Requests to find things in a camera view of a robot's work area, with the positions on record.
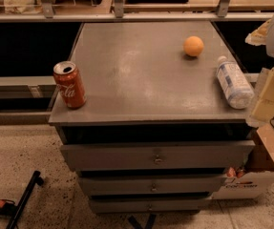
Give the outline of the red cola can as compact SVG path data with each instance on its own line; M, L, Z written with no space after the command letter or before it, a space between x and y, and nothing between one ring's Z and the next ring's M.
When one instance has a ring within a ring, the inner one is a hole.
M72 61L62 61L53 67L56 87L68 108L78 109L86 102L85 89L78 67Z

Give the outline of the middle grey drawer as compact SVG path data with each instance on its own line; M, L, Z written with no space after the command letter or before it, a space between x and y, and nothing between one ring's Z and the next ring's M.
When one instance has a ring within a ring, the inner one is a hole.
M78 183L88 196L179 194L216 192L225 176L170 175L140 177L81 177Z

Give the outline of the white cardboard box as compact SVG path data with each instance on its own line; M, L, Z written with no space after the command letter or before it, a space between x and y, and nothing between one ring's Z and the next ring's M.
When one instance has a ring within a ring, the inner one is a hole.
M274 183L274 127L266 124L253 136L255 147L241 168L230 168L212 199L256 198Z

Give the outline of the orange ball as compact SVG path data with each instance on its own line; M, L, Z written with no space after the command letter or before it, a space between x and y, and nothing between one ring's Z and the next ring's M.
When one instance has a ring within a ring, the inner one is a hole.
M202 53L204 44L199 37L190 36L184 41L183 49L187 55L197 57Z

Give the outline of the clear blue-label plastic bottle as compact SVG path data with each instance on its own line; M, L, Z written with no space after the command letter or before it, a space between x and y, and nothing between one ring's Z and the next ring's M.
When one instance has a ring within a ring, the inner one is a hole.
M225 56L219 57L218 64L216 77L229 106L238 110L246 109L254 97L254 91L241 68Z

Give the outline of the grey drawer cabinet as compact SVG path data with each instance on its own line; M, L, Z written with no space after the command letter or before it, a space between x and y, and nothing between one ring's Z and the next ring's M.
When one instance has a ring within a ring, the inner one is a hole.
M204 44L197 57L184 52L184 41L190 36L199 37ZM227 104L216 77L217 60L227 52L208 22L85 24L72 59L82 75L86 103L71 110L56 100L50 117L61 137L61 147L249 140L244 111ZM77 180L170 175L225 176L226 179L229 168L75 172ZM84 194L88 200L211 200L213 193Z

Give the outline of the top grey drawer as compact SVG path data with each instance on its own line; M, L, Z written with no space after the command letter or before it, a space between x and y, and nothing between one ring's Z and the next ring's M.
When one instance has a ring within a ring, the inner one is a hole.
M72 171L239 167L254 143L246 141L75 144L60 148Z

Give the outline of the grey drawer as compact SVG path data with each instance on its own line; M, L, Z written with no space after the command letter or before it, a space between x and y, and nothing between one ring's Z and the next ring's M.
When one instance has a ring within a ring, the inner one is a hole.
M140 177L81 177L78 183L88 196L179 194L216 192L225 176L170 175Z
M94 213L105 214L200 210L210 202L209 198L90 199L89 206Z
M246 141L75 144L60 148L72 171L239 167L254 143Z

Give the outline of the bottom grey drawer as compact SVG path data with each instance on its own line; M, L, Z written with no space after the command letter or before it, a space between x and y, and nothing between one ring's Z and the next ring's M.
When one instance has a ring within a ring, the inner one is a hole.
M89 206L94 213L105 214L200 210L210 202L209 198L90 199Z

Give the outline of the metal shelf frame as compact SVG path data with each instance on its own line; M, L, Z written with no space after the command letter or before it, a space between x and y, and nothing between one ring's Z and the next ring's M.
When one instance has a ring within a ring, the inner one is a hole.
M273 13L274 0L135 4L127 0L0 0L0 22L265 20Z

